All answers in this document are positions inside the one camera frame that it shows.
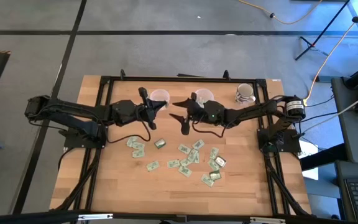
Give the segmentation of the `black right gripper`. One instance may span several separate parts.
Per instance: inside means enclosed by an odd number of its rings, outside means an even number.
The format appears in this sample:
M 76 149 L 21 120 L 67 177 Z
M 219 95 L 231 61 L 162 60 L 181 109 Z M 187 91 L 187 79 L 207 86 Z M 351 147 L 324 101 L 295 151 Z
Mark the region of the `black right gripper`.
M 191 96 L 185 101 L 174 102 L 173 105 L 187 109 L 194 109 L 198 106 L 196 97 L 196 93 L 193 92 Z M 225 107 L 217 101 L 207 101 L 204 103 L 203 108 L 198 107 L 196 109 L 195 113 L 192 115 L 192 118 L 194 121 L 199 123 L 221 125 L 224 122 L 225 110 Z M 182 135 L 189 135 L 191 116 L 187 115 L 184 117 L 172 113 L 169 115 L 181 124 Z

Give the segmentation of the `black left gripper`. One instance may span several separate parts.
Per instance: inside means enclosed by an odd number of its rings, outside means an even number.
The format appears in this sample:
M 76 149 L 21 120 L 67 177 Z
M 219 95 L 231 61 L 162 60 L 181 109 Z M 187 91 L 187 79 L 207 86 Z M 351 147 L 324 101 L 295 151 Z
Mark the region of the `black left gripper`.
M 166 109 L 166 101 L 151 100 L 148 98 L 147 90 L 144 87 L 138 89 L 145 108 L 145 120 L 151 130 L 156 130 L 157 125 L 154 120 L 160 110 Z M 140 121 L 139 106 L 131 100 L 121 100 L 110 105 L 111 119 L 116 126 L 125 126 L 134 121 Z

